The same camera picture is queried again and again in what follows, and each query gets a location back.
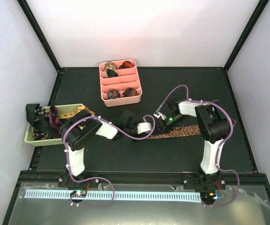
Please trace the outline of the brown floral necktie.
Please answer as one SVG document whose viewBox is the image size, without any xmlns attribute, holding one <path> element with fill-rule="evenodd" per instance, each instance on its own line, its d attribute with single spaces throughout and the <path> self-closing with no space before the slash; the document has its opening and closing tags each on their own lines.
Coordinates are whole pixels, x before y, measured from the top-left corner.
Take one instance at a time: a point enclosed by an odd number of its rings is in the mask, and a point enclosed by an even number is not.
<svg viewBox="0 0 270 225">
<path fill-rule="evenodd" d="M 182 126 L 179 128 L 175 128 L 174 131 L 168 134 L 155 134 L 152 133 L 148 139 L 161 139 L 161 138 L 172 138 L 172 137 L 186 137 L 186 136 L 195 136 L 195 135 L 203 135 L 206 134 L 206 131 L 209 131 L 209 134 L 218 134 L 218 132 L 229 130 L 233 128 L 233 121 L 236 124 L 236 120 L 231 119 L 231 124 L 229 124 L 228 120 L 222 121 L 214 121 L 212 123 L 203 123 L 199 121 L 196 125 L 191 126 Z"/>
</svg>

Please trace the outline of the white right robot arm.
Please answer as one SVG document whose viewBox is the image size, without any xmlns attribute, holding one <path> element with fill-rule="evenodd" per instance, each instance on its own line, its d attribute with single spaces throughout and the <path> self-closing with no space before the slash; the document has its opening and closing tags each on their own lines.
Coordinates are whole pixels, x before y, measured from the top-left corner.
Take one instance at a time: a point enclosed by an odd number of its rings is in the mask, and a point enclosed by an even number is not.
<svg viewBox="0 0 270 225">
<path fill-rule="evenodd" d="M 167 131 L 181 121 L 185 116 L 195 117 L 200 134 L 204 139 L 204 153 L 200 164 L 203 174 L 198 176 L 198 184 L 203 189 L 210 188 L 215 183 L 212 174 L 219 170 L 219 162 L 224 142 L 233 132 L 234 126 L 226 111 L 219 105 L 219 100 L 211 102 L 184 100 L 173 102 L 169 106 L 171 115 L 166 117 L 157 109 L 154 116 L 162 122 L 162 128 Z"/>
</svg>

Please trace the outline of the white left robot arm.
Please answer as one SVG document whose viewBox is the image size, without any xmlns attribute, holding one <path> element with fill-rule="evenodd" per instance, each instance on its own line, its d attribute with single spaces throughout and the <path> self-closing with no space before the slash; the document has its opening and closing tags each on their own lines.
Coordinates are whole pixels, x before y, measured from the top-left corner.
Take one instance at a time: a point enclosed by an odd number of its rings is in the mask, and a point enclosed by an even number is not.
<svg viewBox="0 0 270 225">
<path fill-rule="evenodd" d="M 79 120 L 92 116 L 87 109 L 79 109 L 74 116 L 65 115 L 66 120 L 59 129 L 63 142 L 68 145 L 69 163 L 67 168 L 71 169 L 69 181 L 75 187 L 81 187 L 86 180 L 84 165 L 84 149 L 90 142 L 95 142 L 95 136 L 107 138 L 109 140 L 119 140 L 123 134 L 104 122 L 96 119 L 88 119 L 81 122 L 71 130 L 69 128 Z"/>
</svg>

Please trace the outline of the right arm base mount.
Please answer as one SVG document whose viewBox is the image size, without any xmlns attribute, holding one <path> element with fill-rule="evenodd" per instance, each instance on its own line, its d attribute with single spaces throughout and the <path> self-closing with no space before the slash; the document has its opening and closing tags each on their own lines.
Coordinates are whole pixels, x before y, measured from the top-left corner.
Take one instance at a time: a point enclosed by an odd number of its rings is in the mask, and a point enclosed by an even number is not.
<svg viewBox="0 0 270 225">
<path fill-rule="evenodd" d="M 220 172 L 206 175 L 203 171 L 188 173 L 182 177 L 184 189 L 200 193 L 202 203 L 213 206 L 225 195 L 225 183 Z"/>
</svg>

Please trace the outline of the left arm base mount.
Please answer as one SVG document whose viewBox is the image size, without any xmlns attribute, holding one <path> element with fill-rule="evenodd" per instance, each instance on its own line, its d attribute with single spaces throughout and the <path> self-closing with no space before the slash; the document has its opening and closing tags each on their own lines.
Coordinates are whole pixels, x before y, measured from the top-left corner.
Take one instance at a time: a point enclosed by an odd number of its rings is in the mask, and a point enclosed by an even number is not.
<svg viewBox="0 0 270 225">
<path fill-rule="evenodd" d="M 81 203 L 87 197 L 89 190 L 98 188 L 100 181 L 100 178 L 94 178 L 85 182 L 75 182 L 68 173 L 65 173 L 60 176 L 58 187 L 71 191 L 68 197 L 69 201 Z"/>
</svg>

